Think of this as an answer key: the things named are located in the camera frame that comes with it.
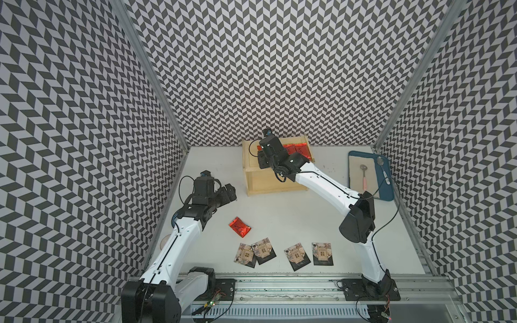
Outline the light wooden two-tier shelf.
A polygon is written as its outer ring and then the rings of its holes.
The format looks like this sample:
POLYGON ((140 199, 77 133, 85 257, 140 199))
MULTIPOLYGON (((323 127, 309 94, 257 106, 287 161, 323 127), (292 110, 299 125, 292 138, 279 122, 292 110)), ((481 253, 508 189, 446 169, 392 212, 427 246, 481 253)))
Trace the light wooden two-tier shelf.
POLYGON ((307 191, 308 189, 296 182, 286 180, 280 182, 270 168, 259 168, 258 153, 259 141, 242 140, 242 168, 244 183, 248 196, 263 195, 289 191, 307 191))

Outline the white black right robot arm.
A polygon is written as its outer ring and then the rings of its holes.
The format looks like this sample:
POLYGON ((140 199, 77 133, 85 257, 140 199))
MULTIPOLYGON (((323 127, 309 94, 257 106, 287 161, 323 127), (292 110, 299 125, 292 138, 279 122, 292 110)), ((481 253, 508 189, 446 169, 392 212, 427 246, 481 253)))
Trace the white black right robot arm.
POLYGON ((389 270, 384 269, 375 250, 373 238, 375 230, 374 196, 347 188, 319 170, 301 153, 289 153, 280 139, 267 128, 264 138, 259 141, 261 151, 258 160, 261 168, 270 168, 277 180, 289 179, 314 191, 336 208, 343 221, 339 232, 354 244, 362 266, 363 286, 372 297, 382 297, 393 287, 389 270))

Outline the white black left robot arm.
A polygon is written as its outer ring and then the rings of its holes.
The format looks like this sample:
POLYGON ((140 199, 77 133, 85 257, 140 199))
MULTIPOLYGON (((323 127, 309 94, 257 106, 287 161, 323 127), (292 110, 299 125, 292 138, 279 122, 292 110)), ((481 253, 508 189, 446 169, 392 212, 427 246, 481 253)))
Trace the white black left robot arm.
POLYGON ((212 296, 215 272, 194 267, 183 279, 184 259, 212 215, 236 200, 236 189, 204 171, 193 181, 193 191, 172 217, 173 232, 157 258, 137 281, 121 292, 123 322, 180 322, 185 308, 200 296, 212 296))

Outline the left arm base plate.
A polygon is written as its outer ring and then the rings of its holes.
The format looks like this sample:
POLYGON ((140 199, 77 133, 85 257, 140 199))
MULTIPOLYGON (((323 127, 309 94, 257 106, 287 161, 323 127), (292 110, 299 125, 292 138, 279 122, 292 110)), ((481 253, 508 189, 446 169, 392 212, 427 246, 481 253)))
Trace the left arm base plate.
POLYGON ((209 283, 208 290, 198 296, 195 301, 210 301, 215 296, 219 297, 219 301, 232 301, 235 290, 235 279, 216 279, 215 282, 209 283))

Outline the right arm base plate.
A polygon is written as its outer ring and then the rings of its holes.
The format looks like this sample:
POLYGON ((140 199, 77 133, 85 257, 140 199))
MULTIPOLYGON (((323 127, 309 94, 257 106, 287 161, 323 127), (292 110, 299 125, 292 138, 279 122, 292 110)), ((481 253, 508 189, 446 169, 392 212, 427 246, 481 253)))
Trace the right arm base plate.
POLYGON ((343 294, 347 301, 401 301, 393 280, 373 283, 367 279, 342 279, 343 294))

